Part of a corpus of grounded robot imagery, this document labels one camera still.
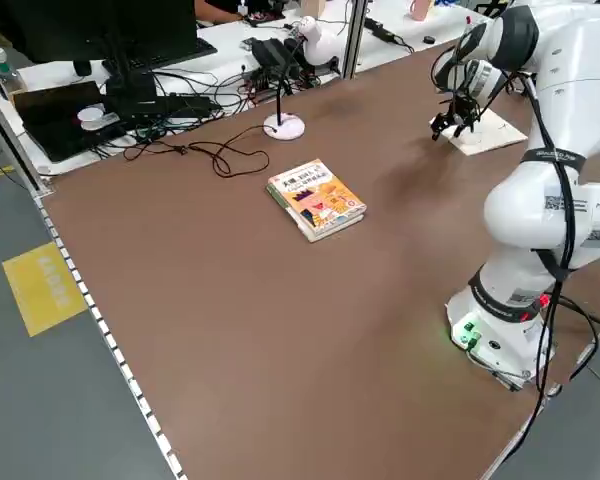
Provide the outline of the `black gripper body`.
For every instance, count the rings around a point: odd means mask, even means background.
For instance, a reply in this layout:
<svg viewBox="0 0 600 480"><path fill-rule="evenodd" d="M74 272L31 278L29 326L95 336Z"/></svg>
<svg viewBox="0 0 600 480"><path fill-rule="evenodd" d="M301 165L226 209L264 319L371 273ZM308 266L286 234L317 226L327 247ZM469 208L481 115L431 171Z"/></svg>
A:
<svg viewBox="0 0 600 480"><path fill-rule="evenodd" d="M451 123L474 123L480 117L481 106L468 95L454 93L449 102L447 115Z"/></svg>

